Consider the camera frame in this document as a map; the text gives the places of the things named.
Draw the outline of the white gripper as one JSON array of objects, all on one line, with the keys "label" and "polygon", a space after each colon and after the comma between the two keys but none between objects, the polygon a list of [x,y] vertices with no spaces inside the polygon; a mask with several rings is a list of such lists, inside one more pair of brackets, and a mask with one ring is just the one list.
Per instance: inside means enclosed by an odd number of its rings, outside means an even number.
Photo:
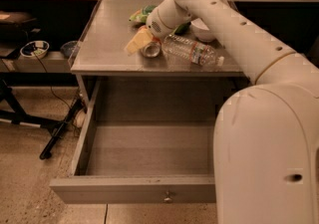
[{"label": "white gripper", "polygon": [[173,32],[178,26],[191,20],[191,13],[181,8],[175,0],[163,0],[148,15],[147,26],[141,26],[127,43],[125,51],[132,55],[153,40],[159,39]]}]

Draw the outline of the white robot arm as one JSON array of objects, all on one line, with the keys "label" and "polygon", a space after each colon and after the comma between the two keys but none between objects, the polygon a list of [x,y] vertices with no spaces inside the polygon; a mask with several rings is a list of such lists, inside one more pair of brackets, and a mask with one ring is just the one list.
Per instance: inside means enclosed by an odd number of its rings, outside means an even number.
[{"label": "white robot arm", "polygon": [[164,0],[129,41],[134,53],[197,17],[251,81],[217,116],[218,224],[318,224],[319,71],[220,0]]}]

